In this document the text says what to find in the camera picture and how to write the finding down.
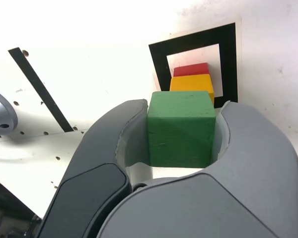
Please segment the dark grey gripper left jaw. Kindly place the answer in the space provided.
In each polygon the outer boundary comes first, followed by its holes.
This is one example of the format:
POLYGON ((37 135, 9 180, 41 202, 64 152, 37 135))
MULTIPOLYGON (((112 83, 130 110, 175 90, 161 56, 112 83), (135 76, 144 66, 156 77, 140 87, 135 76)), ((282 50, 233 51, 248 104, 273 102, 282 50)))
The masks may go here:
POLYGON ((84 134, 38 232, 40 238, 94 238, 133 191, 126 168, 149 165, 148 103, 126 101, 84 134))

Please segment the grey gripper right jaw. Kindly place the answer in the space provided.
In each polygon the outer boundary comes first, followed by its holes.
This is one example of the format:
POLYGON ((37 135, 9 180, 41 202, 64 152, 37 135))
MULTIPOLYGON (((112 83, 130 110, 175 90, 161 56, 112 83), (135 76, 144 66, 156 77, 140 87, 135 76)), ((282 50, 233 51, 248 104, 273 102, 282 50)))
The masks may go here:
POLYGON ((218 159, 144 187, 107 217, 100 238, 298 238, 298 156, 255 108, 227 102, 218 159))

